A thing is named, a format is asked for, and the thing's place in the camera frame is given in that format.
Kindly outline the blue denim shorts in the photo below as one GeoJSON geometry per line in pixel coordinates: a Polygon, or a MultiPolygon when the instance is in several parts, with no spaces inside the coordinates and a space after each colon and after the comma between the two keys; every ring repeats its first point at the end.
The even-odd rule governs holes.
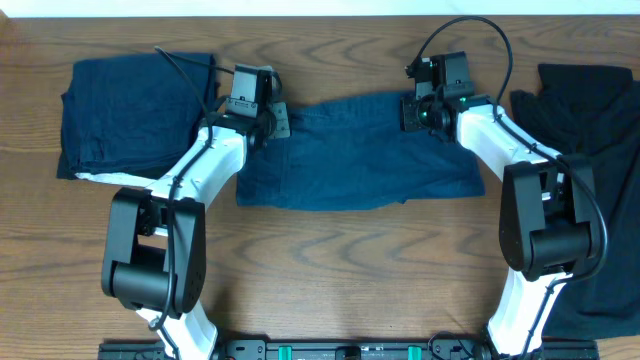
{"type": "Polygon", "coordinates": [[[400,128],[400,92],[291,108],[291,134],[271,140],[237,175],[240,206],[371,210],[414,199],[485,193],[476,158],[426,131],[400,128]]]}

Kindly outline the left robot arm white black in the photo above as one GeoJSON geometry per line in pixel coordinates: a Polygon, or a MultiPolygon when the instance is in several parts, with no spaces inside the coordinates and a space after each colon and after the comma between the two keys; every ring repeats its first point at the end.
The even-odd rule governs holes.
{"type": "Polygon", "coordinates": [[[262,113],[234,100],[214,114],[188,152],[160,179],[114,196],[103,259],[103,292],[148,322],[156,343],[104,343],[101,359],[213,359],[216,326],[200,302],[206,276],[205,213],[266,140],[290,136],[284,103],[262,113]]]}

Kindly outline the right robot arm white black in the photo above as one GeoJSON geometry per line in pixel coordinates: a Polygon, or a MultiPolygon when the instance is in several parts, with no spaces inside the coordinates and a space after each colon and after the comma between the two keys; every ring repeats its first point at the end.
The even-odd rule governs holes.
{"type": "Polygon", "coordinates": [[[502,183],[498,238],[509,270],[475,358],[546,357],[542,329],[560,292],[596,275],[608,255],[590,165],[535,141],[488,96],[410,95],[400,121],[473,152],[502,183]]]}

